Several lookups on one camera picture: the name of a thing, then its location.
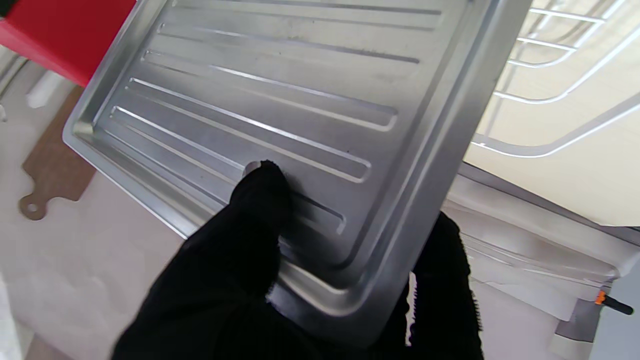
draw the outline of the metal baking tray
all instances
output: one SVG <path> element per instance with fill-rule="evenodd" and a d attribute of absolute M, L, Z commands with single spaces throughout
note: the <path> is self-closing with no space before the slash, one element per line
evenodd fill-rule
<path fill-rule="evenodd" d="M 140 0 L 66 143 L 183 237 L 269 159 L 296 191 L 270 300 L 381 332 L 528 11 L 523 0 Z"/>

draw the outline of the red object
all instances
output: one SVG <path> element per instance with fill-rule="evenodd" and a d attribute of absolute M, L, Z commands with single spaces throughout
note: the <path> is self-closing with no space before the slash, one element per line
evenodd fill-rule
<path fill-rule="evenodd" d="M 0 21 L 0 44 L 86 86 L 135 3 L 18 0 Z"/>

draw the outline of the cutting board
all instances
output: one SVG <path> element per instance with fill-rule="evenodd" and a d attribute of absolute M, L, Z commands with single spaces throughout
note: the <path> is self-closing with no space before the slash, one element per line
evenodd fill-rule
<path fill-rule="evenodd" d="M 47 203 L 55 197 L 78 201 L 95 174 L 95 168 L 62 142 L 62 129 L 80 99 L 83 88 L 75 87 L 22 164 L 33 178 L 33 192 L 20 199 L 20 212 L 31 220 L 47 214 Z"/>

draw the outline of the black handle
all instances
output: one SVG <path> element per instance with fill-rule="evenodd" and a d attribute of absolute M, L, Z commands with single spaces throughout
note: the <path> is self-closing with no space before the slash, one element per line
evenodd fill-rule
<path fill-rule="evenodd" d="M 623 304 L 620 301 L 617 301 L 616 299 L 605 295 L 604 300 L 602 301 L 602 305 L 604 306 L 608 306 L 611 309 L 617 310 L 623 314 L 626 315 L 631 315 L 634 313 L 634 308 L 630 307 L 629 305 Z"/>

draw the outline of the wire rack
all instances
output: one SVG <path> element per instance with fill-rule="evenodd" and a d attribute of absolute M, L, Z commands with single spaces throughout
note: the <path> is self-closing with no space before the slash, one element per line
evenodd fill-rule
<path fill-rule="evenodd" d="M 530 13 L 537 14 L 538 18 L 534 23 L 531 30 L 523 37 L 518 37 L 516 45 L 514 46 L 513 58 L 510 58 L 507 63 L 512 65 L 508 67 L 505 76 L 504 84 L 500 90 L 494 91 L 493 95 L 498 97 L 496 105 L 493 108 L 491 114 L 489 114 L 489 120 L 484 133 L 476 133 L 473 138 L 472 144 L 498 152 L 506 156 L 512 156 L 516 158 L 542 158 L 549 156 L 565 147 L 589 136 L 604 127 L 611 125 L 619 119 L 627 116 L 628 114 L 640 109 L 640 92 L 622 101 L 611 109 L 605 111 L 599 116 L 586 122 L 584 125 L 577 129 L 570 131 L 557 140 L 535 146 L 515 145 L 512 143 L 503 142 L 491 137 L 493 126 L 498 118 L 500 109 L 504 101 L 516 101 L 530 105 L 544 105 L 552 102 L 560 101 L 569 95 L 572 91 L 576 90 L 582 84 L 584 84 L 589 78 L 596 74 L 602 67 L 613 60 L 617 55 L 624 51 L 629 44 L 640 36 L 640 24 L 636 26 L 631 32 L 629 32 L 623 39 L 611 48 L 602 58 L 600 58 L 589 70 L 587 70 L 578 80 L 571 84 L 568 88 L 560 92 L 559 94 L 536 99 L 532 97 L 524 97 L 518 94 L 509 92 L 509 88 L 513 82 L 515 74 L 519 68 L 528 69 L 543 69 L 547 67 L 556 66 L 563 63 L 567 59 L 571 58 L 574 54 L 579 53 L 580 48 L 594 35 L 604 24 L 607 24 L 612 15 L 614 15 L 620 6 L 624 4 L 625 0 L 600 0 L 597 2 L 588 13 L 579 14 L 572 12 L 563 12 L 563 7 L 560 0 L 551 0 L 547 8 L 531 8 Z M 549 42 L 538 39 L 540 33 L 549 24 L 553 18 L 564 18 L 577 20 L 577 25 L 573 29 L 569 30 L 566 34 L 560 36 L 557 41 Z M 584 32 L 577 37 L 572 44 L 564 44 L 561 41 L 566 38 L 570 38 L 570 35 L 575 29 L 581 26 L 586 26 Z M 528 62 L 521 60 L 524 51 L 529 46 L 547 47 L 558 51 L 558 56 L 550 61 L 543 61 L 538 63 Z"/>

